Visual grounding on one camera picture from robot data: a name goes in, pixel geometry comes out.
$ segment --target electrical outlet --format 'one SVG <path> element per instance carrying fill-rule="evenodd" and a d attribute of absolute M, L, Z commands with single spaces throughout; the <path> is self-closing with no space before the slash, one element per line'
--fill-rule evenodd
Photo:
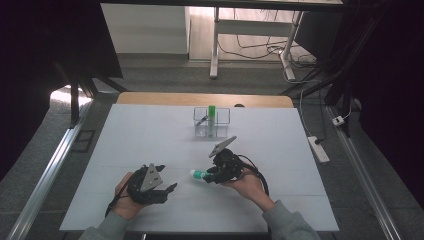
<path fill-rule="evenodd" d="M 333 118 L 333 123 L 336 126 L 340 126 L 344 123 L 344 119 L 341 116 L 338 116 L 336 118 Z"/>
<path fill-rule="evenodd" d="M 311 145 L 311 149 L 314 152 L 315 156 L 318 158 L 318 161 L 320 163 L 329 162 L 330 159 L 327 156 L 327 153 L 325 153 L 324 148 L 322 148 L 321 144 L 316 144 L 315 141 L 317 140 L 317 137 L 308 137 L 309 145 Z"/>

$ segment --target metal table leg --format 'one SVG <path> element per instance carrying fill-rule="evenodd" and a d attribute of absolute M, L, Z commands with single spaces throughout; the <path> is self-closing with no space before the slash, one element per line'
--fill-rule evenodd
<path fill-rule="evenodd" d="M 296 80 L 288 58 L 290 54 L 290 48 L 293 44 L 293 40 L 297 32 L 297 28 L 299 27 L 299 22 L 300 22 L 300 18 L 302 17 L 302 13 L 303 12 L 298 12 L 297 16 L 295 17 L 295 20 L 292 23 L 292 28 L 290 30 L 289 38 L 287 39 L 286 47 L 284 48 L 284 51 L 280 52 L 279 54 L 281 62 L 283 63 L 283 66 L 284 66 L 284 71 L 289 81 Z"/>
<path fill-rule="evenodd" d="M 213 30 L 213 47 L 211 58 L 211 71 L 210 78 L 216 79 L 218 77 L 218 26 L 219 25 L 219 8 L 215 8 L 215 20 Z"/>

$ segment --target transparent container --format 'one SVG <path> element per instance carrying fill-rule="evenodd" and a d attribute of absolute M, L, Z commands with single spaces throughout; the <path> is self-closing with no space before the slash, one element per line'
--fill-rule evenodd
<path fill-rule="evenodd" d="M 215 117 L 209 117 L 208 107 L 195 107 L 193 120 L 196 137 L 226 138 L 230 124 L 230 109 L 215 108 Z"/>

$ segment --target light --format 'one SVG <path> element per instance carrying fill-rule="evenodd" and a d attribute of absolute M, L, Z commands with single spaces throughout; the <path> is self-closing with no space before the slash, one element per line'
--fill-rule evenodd
<path fill-rule="evenodd" d="M 50 99 L 52 100 L 57 100 L 57 101 L 61 101 L 61 102 L 65 102 L 65 103 L 71 103 L 71 94 L 67 93 L 67 92 L 62 92 L 63 90 L 59 89 L 56 90 L 54 92 L 52 92 L 52 94 L 50 95 Z M 79 97 L 78 98 L 78 103 L 80 106 L 90 102 L 91 99 L 87 98 L 87 97 Z"/>

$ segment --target white tabletop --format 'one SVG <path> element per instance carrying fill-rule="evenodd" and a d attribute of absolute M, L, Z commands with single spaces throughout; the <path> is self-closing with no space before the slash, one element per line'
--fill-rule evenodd
<path fill-rule="evenodd" d="M 129 230 L 145 233 L 266 232 L 262 212 L 230 188 L 189 176 L 212 167 L 209 153 L 222 139 L 196 138 L 194 107 L 116 104 L 112 107 L 61 230 L 85 230 L 104 218 L 114 188 L 143 164 L 165 165 L 168 201 L 143 209 Z M 228 148 L 249 157 L 265 176 L 270 195 L 299 211 L 317 231 L 336 231 L 297 109 L 231 108 Z"/>

